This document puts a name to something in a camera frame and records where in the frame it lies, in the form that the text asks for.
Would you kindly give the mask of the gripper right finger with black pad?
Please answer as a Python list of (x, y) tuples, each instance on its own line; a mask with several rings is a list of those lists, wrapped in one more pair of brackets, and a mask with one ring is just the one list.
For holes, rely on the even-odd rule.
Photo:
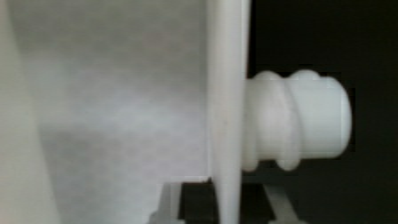
[(281, 186), (260, 183), (242, 186), (242, 224), (310, 224), (297, 215)]

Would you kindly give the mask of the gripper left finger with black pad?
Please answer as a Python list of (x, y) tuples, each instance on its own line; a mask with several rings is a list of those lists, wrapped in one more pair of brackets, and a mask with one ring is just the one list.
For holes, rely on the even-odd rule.
[(214, 180), (169, 182), (148, 224), (219, 224)]

